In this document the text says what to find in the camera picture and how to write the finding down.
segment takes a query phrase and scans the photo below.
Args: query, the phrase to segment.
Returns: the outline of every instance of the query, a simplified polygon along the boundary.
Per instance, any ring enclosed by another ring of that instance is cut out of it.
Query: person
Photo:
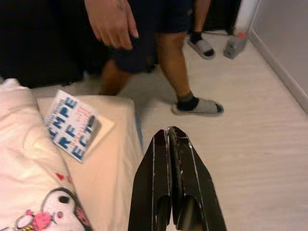
[[[212,59],[215,56],[213,47],[202,38],[203,26],[210,4],[211,0],[193,1],[194,25],[190,39],[187,41],[188,45],[190,45],[204,59]]]
[[[131,76],[143,71],[156,44],[161,68],[175,90],[177,115],[215,116],[221,104],[196,98],[188,82],[182,46],[187,0],[85,0],[95,37],[113,47],[102,71],[101,95],[117,95]]]

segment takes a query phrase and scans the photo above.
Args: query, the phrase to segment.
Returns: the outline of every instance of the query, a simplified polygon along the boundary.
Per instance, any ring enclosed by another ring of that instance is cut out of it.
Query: white bedsheet
[[[131,100],[105,97],[77,97],[96,108],[115,126],[81,164],[61,151],[89,220],[96,231],[127,231],[135,172],[142,160]],[[52,99],[38,99],[47,112]]]

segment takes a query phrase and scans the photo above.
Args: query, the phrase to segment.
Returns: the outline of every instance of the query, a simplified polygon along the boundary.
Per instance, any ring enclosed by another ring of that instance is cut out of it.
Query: bottle
[[[225,50],[224,56],[234,59],[240,52],[242,52],[247,43],[247,35],[245,33],[239,33],[237,36],[233,36],[229,39]]]

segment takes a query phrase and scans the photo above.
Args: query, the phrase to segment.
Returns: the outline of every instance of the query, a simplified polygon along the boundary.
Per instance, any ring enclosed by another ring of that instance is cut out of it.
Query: cartoon print
[[[91,231],[90,223],[75,195],[68,189],[51,191],[45,198],[41,211],[27,210],[17,219],[15,228],[1,231]]]

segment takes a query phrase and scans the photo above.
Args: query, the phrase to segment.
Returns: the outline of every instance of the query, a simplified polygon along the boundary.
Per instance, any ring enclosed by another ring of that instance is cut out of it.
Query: baseboard
[[[308,95],[298,85],[292,75],[284,68],[283,64],[277,59],[277,57],[263,43],[255,31],[251,30],[249,32],[249,38],[254,46],[258,49],[258,51],[262,54],[264,59],[271,66],[271,68],[276,72],[288,90],[291,92],[299,105],[301,105],[303,110],[308,114]]]

